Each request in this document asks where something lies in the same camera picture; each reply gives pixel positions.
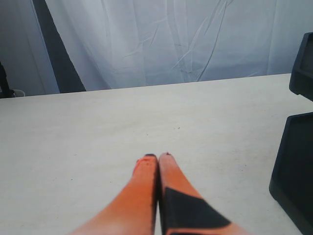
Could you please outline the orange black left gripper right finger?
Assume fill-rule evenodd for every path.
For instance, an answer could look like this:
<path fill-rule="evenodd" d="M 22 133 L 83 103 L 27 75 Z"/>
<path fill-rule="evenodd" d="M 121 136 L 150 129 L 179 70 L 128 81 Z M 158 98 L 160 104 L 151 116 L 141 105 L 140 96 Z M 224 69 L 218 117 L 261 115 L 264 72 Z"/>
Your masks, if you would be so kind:
<path fill-rule="evenodd" d="M 247 235 L 228 220 L 192 186 L 170 153 L 159 161 L 160 220 L 163 235 Z"/>

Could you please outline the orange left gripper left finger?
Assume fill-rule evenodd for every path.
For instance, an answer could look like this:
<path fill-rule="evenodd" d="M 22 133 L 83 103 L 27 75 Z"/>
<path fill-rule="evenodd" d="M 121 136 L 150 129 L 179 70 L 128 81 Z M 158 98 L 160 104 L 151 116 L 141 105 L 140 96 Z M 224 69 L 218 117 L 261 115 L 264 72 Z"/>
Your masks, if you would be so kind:
<path fill-rule="evenodd" d="M 72 235 L 153 235 L 157 209 L 158 160 L 138 159 L 129 182 L 91 220 Z"/>

